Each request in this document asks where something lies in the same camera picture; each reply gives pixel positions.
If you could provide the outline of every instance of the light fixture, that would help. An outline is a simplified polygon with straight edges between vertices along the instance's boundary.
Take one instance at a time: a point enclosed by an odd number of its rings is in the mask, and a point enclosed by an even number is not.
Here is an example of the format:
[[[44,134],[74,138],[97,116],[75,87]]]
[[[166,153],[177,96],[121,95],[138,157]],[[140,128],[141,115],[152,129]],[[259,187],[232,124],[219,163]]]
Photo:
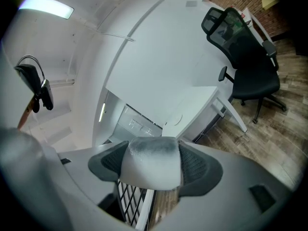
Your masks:
[[[105,113],[105,112],[104,112],[104,109],[105,109],[105,103],[103,103],[102,111],[101,111],[101,115],[100,115],[100,119],[99,119],[98,122],[101,122],[101,120],[102,120],[103,114]]]
[[[25,0],[19,9],[39,10],[68,19],[74,9],[55,0]]]

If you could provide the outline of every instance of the black device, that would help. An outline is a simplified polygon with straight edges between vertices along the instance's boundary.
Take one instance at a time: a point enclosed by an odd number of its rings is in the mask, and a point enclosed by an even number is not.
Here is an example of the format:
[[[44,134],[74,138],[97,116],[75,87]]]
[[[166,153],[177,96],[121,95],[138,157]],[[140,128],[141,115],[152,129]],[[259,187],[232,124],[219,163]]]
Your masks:
[[[201,27],[206,39],[219,48],[236,69],[233,79],[227,74],[227,66],[223,67],[218,80],[223,81],[226,77],[233,83],[232,97],[241,99],[242,105],[245,105],[245,100],[259,100],[253,119],[255,124],[264,98],[274,101],[286,111],[286,105],[272,95],[279,90],[280,81],[277,51],[270,41],[266,40],[261,45],[234,8],[225,11],[210,8]]]
[[[43,76],[42,82],[40,81],[38,72],[33,65],[20,64],[24,59],[27,58],[34,60],[38,64]],[[14,67],[14,69],[20,73],[20,77],[22,78],[22,80],[34,92],[35,101],[33,112],[37,113],[39,111],[40,99],[42,99],[44,107],[46,107],[48,110],[52,110],[53,96],[51,93],[50,84],[49,81],[45,78],[44,72],[39,64],[39,61],[32,55],[25,55],[19,60],[17,66]]]

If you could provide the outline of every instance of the wooden floor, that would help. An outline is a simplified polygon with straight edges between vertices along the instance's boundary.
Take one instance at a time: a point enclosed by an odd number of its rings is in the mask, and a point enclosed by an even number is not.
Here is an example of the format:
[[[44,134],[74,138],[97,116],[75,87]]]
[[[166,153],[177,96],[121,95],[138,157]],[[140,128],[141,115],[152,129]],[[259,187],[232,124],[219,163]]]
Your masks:
[[[308,57],[297,56],[289,39],[275,42],[281,89],[274,94],[287,105],[283,112],[264,101],[258,123],[252,123],[257,101],[232,105],[248,131],[243,133],[228,115],[197,143],[249,157],[291,189],[300,182],[308,156]],[[178,202],[178,189],[158,191],[149,228],[161,221]]]

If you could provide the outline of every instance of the office chair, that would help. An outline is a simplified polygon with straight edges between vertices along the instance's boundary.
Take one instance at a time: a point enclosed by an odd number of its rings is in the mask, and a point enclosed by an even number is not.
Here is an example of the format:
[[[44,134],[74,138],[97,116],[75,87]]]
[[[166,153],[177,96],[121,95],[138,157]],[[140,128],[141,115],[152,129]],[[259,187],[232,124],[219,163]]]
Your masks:
[[[232,97],[241,99],[241,105],[245,105],[246,100],[259,100],[253,123],[258,122],[264,98],[274,101],[286,111],[286,105],[272,95],[279,90],[280,82],[277,52],[270,41],[262,42],[261,46],[234,8],[225,11],[211,8],[201,27],[207,34],[206,39],[219,48],[232,67],[237,69],[233,79],[227,74],[227,66],[223,67],[218,80],[223,81],[226,77],[233,83]]]

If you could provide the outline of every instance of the baseboard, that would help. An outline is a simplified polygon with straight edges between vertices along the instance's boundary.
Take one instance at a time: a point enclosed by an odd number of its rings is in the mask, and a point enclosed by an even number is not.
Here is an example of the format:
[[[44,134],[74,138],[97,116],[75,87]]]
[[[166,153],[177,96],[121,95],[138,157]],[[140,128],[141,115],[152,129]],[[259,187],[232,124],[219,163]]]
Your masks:
[[[233,100],[233,97],[231,96],[230,98],[228,98],[228,101],[231,103],[232,102],[232,100]],[[224,113],[226,111],[226,108],[225,107],[223,107],[222,109],[221,109],[221,112],[222,113]],[[192,140],[192,142],[193,143],[197,143],[198,142],[198,140],[199,139],[201,139],[218,121],[219,121],[219,119],[220,118],[222,118],[220,115],[216,115],[215,117],[214,117],[214,119],[213,120],[211,120],[211,122],[206,126],[206,128],[204,129],[204,130],[202,130],[202,132],[201,133],[199,133],[193,140]]]

